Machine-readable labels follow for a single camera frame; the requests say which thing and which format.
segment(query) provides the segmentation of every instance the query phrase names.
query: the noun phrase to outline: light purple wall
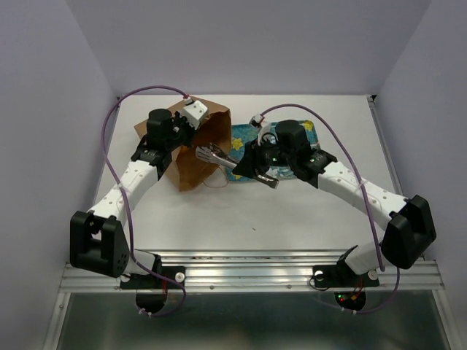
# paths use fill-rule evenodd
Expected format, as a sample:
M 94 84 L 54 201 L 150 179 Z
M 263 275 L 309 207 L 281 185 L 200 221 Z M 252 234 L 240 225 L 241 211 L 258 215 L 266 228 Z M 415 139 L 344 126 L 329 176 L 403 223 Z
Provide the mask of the light purple wall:
M 42 347 L 115 95 L 63 0 L 0 1 L 0 348 Z
M 376 93 L 429 0 L 67 0 L 118 93 Z
M 467 1 L 433 0 L 377 109 L 407 195 L 431 203 L 439 263 L 467 344 Z

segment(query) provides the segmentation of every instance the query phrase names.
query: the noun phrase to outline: patterned cloth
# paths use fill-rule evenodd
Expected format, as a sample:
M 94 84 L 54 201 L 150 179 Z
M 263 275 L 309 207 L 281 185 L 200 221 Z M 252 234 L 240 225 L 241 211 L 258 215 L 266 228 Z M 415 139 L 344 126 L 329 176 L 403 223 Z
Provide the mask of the patterned cloth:
M 306 135 L 312 147 L 319 149 L 320 143 L 318 141 L 318 136 L 313 122 L 311 120 L 299 120 L 298 122 L 305 128 Z M 274 132 L 276 124 L 277 122 L 272 123 L 271 132 Z M 244 145 L 247 142 L 256 139 L 257 136 L 258 131 L 249 124 L 232 125 L 232 149 L 229 155 L 237 159 L 242 159 Z M 292 171 L 286 167 L 272 166 L 267 174 L 275 177 L 276 179 L 295 179 Z M 227 169 L 227 175 L 228 180 L 232 182 L 245 182 L 252 180 L 244 176 L 233 175 L 232 170 L 230 169 Z

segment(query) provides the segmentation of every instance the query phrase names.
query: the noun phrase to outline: red wire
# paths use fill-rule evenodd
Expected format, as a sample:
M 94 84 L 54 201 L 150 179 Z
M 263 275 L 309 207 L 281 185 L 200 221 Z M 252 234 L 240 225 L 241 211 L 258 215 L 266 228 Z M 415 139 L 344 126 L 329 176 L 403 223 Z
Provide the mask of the red wire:
M 165 295 L 168 294 L 168 292 L 167 292 L 167 281 L 165 281 L 165 280 L 162 281 L 162 290 L 163 290 L 163 293 L 164 293 Z
M 358 296 L 362 293 L 363 290 L 363 279 L 360 280 L 360 290 L 358 291 L 358 294 L 355 296 L 355 299 L 358 298 Z

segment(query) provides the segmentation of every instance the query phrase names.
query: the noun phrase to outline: white table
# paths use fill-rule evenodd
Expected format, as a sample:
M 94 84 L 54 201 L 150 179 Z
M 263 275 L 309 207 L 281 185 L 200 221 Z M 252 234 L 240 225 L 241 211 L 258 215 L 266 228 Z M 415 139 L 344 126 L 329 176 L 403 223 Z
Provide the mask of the white table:
M 394 191 L 390 172 L 365 96 L 199 96 L 231 109 L 232 124 L 248 123 L 267 107 L 297 103 L 324 117 L 353 156 L 362 176 Z M 171 106 L 179 96 L 132 96 L 121 105 L 109 157 L 121 174 L 139 138 L 134 125 L 148 112 Z M 347 166 L 347 159 L 331 134 L 313 116 L 300 109 L 268 114 L 270 121 L 314 121 L 321 147 Z M 220 184 L 217 171 L 210 184 Z M 114 184 L 104 170 L 97 200 Z M 230 183 L 225 188 L 201 185 L 178 192 L 162 178 L 133 212 L 138 249 L 347 249 L 371 240 L 368 219 L 328 193 L 299 180 L 287 180 L 272 190 L 263 184 Z

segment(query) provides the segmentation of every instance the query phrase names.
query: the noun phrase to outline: metal frame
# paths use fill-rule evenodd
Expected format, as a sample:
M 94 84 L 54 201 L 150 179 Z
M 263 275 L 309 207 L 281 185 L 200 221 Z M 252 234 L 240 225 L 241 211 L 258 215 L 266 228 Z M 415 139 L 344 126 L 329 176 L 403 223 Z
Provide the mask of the metal frame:
M 185 287 L 189 293 L 314 292 L 314 289 L 308 285 L 313 275 L 313 265 L 333 264 L 344 254 L 344 250 L 157 253 L 162 256 L 164 266 L 186 267 Z M 395 284 L 395 268 L 388 267 L 386 272 L 380 274 L 379 280 L 381 285 L 376 288 L 377 290 L 392 290 Z M 410 270 L 402 273 L 399 288 L 443 289 L 438 266 L 434 261 L 417 261 Z M 67 265 L 60 292 L 134 293 L 134 290 L 121 290 L 120 279 Z
M 53 307 L 52 319 L 49 323 L 49 329 L 45 337 L 43 349 L 51 350 L 58 347 L 60 333 L 65 322 L 66 310 L 70 301 L 70 293 L 58 293 L 55 306 Z
M 367 101 L 395 192 L 401 194 L 401 184 L 387 149 L 373 98 L 368 96 Z M 335 263 L 343 253 L 343 250 L 157 252 L 162 256 L 164 265 L 184 265 L 187 268 L 185 286 L 189 293 L 316 292 L 308 285 L 313 274 L 313 265 Z M 395 268 L 387 268 L 386 272 L 379 275 L 379 280 L 381 285 L 374 290 L 392 290 Z M 399 289 L 432 290 L 449 346 L 451 349 L 462 348 L 436 262 L 422 258 L 410 270 L 402 271 Z M 76 269 L 70 265 L 65 267 L 44 349 L 56 349 L 58 346 L 71 293 L 100 292 L 134 293 L 133 290 L 121 290 L 120 279 Z

